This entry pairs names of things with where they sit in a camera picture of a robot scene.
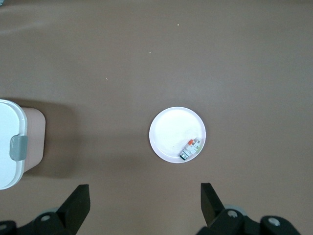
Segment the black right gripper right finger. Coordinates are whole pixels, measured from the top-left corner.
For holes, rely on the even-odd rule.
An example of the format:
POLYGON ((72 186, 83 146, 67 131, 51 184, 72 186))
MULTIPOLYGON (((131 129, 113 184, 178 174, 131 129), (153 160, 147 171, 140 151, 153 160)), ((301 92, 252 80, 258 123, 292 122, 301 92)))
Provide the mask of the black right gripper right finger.
POLYGON ((227 209, 210 183, 201 184, 201 210, 206 221, 199 235, 258 235, 260 224, 237 209, 227 209))

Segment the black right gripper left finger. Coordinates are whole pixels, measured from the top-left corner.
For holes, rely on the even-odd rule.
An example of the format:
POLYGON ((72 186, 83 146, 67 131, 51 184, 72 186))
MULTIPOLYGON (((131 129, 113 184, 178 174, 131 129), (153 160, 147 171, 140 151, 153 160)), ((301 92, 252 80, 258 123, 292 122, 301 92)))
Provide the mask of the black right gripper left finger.
POLYGON ((79 185, 56 211, 29 223, 32 235, 75 235, 90 211, 89 185, 79 185))

